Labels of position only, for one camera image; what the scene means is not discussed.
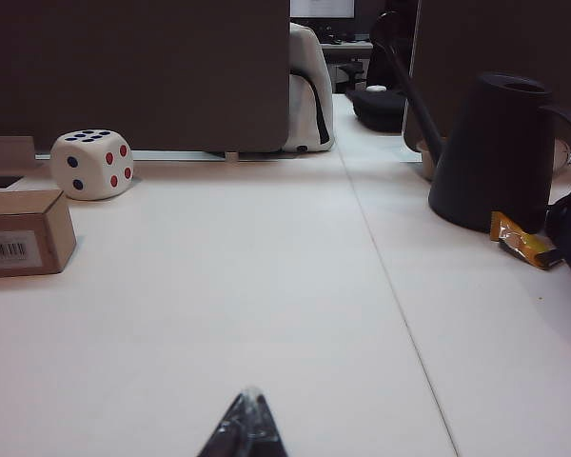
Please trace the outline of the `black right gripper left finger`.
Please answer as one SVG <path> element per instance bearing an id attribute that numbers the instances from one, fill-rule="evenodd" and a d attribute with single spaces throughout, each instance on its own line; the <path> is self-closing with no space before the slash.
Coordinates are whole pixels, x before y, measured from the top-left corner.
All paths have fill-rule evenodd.
<path id="1" fill-rule="evenodd" d="M 199 457 L 248 455 L 250 448 L 248 432 L 253 410 L 253 395 L 252 387 L 237 394 L 199 452 Z"/>

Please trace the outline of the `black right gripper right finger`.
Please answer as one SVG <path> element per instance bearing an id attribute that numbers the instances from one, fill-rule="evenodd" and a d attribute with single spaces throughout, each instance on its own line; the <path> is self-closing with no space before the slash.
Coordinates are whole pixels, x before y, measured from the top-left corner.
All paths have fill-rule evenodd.
<path id="1" fill-rule="evenodd" d="M 286 447 L 263 392 L 257 387 L 252 387 L 249 396 L 251 401 L 249 455 L 287 457 Z"/>

